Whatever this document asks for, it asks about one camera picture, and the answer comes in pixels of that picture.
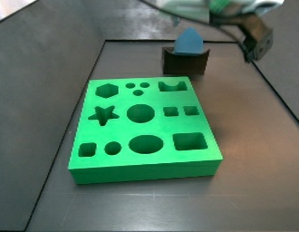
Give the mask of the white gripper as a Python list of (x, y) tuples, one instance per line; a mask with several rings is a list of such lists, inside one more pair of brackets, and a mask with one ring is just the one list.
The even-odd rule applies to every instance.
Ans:
[(284, 4), (284, 0), (156, 0), (156, 5), (178, 17), (208, 22), (210, 15), (234, 18), (264, 15)]

